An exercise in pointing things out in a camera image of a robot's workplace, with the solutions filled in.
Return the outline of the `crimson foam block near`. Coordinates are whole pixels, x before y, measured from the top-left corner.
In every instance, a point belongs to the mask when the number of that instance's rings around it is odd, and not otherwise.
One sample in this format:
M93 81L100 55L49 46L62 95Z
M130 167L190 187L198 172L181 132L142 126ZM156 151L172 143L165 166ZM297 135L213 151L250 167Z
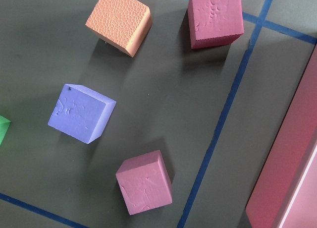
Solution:
M172 203L171 181L160 150L123 161L116 179L130 215Z

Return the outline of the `crimson foam block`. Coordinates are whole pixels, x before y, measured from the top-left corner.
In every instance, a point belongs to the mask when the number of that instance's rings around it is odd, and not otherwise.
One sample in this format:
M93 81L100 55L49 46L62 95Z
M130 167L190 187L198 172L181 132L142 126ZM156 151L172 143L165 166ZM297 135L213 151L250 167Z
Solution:
M241 0L189 0L192 49L232 44L244 34Z
M130 215L172 203L171 181L160 150L123 161L116 179Z

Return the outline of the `purple foam block right group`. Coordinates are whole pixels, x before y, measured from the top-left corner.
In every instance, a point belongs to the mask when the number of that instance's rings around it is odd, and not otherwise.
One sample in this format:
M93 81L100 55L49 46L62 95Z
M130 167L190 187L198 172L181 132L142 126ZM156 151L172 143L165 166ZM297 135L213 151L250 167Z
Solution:
M89 144L101 136L115 105L88 87L65 84L48 125Z

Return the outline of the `orange foam block right group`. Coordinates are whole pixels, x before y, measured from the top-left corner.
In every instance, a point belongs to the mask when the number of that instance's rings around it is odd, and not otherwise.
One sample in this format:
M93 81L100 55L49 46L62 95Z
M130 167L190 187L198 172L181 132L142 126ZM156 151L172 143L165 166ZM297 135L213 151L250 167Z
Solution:
M106 43L134 57L152 22L149 7L138 0L99 0L85 25Z

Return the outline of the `crimson foam block far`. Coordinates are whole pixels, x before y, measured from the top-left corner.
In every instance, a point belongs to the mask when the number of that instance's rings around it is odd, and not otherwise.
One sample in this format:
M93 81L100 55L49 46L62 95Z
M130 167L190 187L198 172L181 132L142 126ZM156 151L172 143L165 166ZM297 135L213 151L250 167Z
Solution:
M189 0L192 49L232 44L244 34L241 0Z

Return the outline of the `pink plastic tray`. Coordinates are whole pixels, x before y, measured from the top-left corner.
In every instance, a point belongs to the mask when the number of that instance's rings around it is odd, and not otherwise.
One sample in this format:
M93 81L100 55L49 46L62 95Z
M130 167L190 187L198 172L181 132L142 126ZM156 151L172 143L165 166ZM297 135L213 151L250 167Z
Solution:
M317 226L317 52L313 51L246 206L254 228Z

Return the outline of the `green foam block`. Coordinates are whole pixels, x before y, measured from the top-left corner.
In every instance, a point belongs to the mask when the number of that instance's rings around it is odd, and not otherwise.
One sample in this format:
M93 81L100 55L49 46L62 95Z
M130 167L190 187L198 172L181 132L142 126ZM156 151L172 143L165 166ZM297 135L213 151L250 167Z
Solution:
M2 143L11 121L3 116L0 116L0 144Z

